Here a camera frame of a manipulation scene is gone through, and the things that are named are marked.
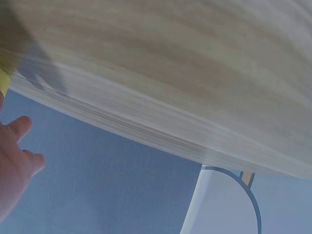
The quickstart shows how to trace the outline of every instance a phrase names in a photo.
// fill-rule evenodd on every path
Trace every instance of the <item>human hand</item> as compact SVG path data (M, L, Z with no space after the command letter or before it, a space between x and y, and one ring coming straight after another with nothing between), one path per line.
M0 92L0 110L3 99ZM45 166L43 155L21 150L18 146L31 127L31 119L27 116L8 125L0 122L0 222L14 208L32 176Z

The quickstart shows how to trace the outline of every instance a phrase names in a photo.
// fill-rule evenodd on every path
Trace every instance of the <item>white surface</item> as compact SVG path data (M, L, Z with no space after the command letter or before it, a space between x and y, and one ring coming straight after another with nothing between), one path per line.
M181 234L258 234L254 206L222 172L201 170Z

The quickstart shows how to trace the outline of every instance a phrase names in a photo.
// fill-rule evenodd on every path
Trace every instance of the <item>blue curved line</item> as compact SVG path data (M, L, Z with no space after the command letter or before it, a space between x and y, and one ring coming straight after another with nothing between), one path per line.
M258 234L261 234L261 215L260 215L260 210L259 210L259 206L258 203L252 193L252 191L250 190L250 188L237 176L235 175L233 172L230 172L226 169L223 168L218 168L218 167L208 167L208 166L203 166L201 168L202 170L213 170L213 171L217 171L217 172L221 172L224 173L230 177L232 177L237 183L239 183L239 185L245 190L245 192L247 193L250 201L253 204L253 208L255 211L255 216L257 218L257 224L258 224Z

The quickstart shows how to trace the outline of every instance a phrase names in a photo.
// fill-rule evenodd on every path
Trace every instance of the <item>finger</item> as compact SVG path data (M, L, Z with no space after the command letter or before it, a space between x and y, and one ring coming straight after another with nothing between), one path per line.
M3 93L0 92L0 110L2 109L2 106L3 106L3 100L4 100Z
M42 154L34 154L29 150L23 150L23 152L27 155L31 167L32 167L32 176L37 174L45 167L45 159Z
M16 141L19 142L30 131L32 122L30 117L21 116L9 123L7 126L16 136Z

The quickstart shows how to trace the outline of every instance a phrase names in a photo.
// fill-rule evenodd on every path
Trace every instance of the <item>yellow tape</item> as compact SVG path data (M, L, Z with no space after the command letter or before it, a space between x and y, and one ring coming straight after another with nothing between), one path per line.
M6 95L6 92L8 91L10 83L10 76L0 68L0 91L2 92L4 97Z

